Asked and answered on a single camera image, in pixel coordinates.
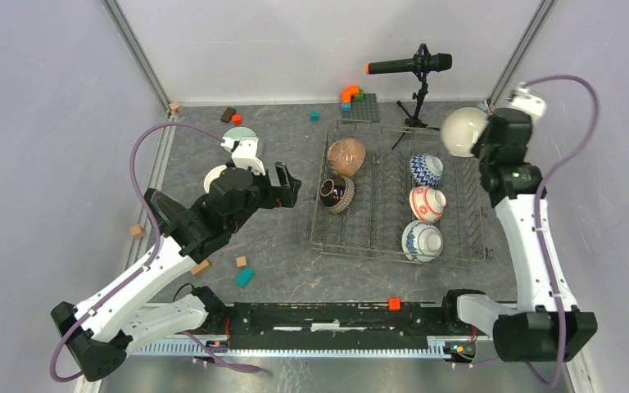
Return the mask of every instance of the wall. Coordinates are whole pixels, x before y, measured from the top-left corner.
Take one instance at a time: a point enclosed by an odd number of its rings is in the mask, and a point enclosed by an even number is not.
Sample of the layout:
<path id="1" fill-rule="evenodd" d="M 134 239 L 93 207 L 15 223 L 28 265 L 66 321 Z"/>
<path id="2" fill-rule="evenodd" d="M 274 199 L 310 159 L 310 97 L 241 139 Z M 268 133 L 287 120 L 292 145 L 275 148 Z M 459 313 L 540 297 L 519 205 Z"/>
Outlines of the wall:
<path id="1" fill-rule="evenodd" d="M 158 78 L 181 102 L 336 102 L 359 84 L 410 100 L 411 73 L 364 65 L 412 57 L 420 43 L 454 55 L 429 100 L 483 99 L 538 0 L 119 0 Z"/>
<path id="2" fill-rule="evenodd" d="M 629 2 L 558 2 L 514 80 L 575 74 L 594 84 L 601 118 L 590 146 L 548 187 L 563 270 L 600 330 L 586 347 L 603 392 L 629 391 Z M 591 116 L 572 82 L 532 90 L 549 104 L 527 157 L 548 169 L 581 140 Z"/>
<path id="3" fill-rule="evenodd" d="M 138 212 L 129 152 L 159 120 L 99 1 L 0 1 L 0 392 L 73 390 L 49 379 L 49 311 L 120 272 Z M 60 374 L 74 370 L 64 353 Z"/>

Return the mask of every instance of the blue and white bowl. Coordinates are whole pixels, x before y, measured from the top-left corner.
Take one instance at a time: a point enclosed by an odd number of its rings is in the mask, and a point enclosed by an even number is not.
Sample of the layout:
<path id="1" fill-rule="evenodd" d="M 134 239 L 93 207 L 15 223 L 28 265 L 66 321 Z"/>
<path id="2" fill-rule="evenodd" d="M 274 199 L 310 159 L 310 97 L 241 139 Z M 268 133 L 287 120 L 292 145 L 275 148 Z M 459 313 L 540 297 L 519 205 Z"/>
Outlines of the blue and white bowl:
<path id="1" fill-rule="evenodd" d="M 413 221 L 401 235 L 401 249 L 406 258 L 417 262 L 430 262 L 442 252 L 442 233 L 427 221 Z"/>
<path id="2" fill-rule="evenodd" d="M 422 153 L 411 157 L 409 170 L 416 185 L 437 188 L 442 179 L 444 165 L 439 158 Z"/>

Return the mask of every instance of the microphone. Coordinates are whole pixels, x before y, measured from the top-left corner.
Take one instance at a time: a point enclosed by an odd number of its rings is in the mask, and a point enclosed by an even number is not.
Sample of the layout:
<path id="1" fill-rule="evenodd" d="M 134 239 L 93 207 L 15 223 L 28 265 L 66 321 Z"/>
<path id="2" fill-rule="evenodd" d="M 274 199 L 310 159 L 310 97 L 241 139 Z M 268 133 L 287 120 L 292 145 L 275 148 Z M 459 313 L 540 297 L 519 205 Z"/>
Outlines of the microphone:
<path id="1" fill-rule="evenodd" d="M 444 71 L 452 68 L 452 55 L 437 53 L 435 55 L 416 55 L 412 59 L 378 61 L 365 65 L 365 73 L 393 74 L 396 72 L 413 72 L 415 74 L 431 71 Z"/>

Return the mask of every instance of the teal block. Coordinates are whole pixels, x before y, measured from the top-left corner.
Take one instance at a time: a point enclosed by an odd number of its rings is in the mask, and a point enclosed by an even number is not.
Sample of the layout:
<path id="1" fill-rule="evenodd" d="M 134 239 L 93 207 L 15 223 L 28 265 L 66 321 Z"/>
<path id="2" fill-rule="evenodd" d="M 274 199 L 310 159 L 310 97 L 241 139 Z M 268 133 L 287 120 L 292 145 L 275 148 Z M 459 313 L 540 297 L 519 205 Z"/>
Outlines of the teal block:
<path id="1" fill-rule="evenodd" d="M 245 268 L 242 273 L 238 276 L 235 282 L 241 287 L 244 288 L 249 284 L 252 276 L 254 276 L 254 270 L 250 268 Z"/>

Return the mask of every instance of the metal wire rack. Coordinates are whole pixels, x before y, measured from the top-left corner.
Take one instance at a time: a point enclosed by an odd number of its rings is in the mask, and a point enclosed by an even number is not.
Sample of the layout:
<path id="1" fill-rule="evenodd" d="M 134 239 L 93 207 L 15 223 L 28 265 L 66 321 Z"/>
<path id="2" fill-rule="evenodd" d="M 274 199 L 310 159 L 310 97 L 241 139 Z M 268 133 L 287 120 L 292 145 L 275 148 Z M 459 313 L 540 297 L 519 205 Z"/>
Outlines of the metal wire rack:
<path id="1" fill-rule="evenodd" d="M 392 150 L 402 133 L 406 135 Z M 333 175 L 326 160 L 328 147 L 343 138 L 361 141 L 367 155 L 353 177 L 355 199 L 343 214 L 332 214 L 321 203 L 315 203 L 310 235 L 313 250 L 426 264 L 406 257 L 401 249 L 401 235 L 406 225 L 416 219 L 409 206 L 409 193 L 414 186 L 409 159 L 414 154 L 431 153 L 438 156 L 445 167 L 439 188 L 446 195 L 447 206 L 436 224 L 444 247 L 442 253 L 428 263 L 439 259 L 474 261 L 491 257 L 492 251 L 485 247 L 487 198 L 479 184 L 477 160 L 451 156 L 442 147 L 440 134 L 430 129 L 334 120 L 322 151 L 319 184 Z"/>

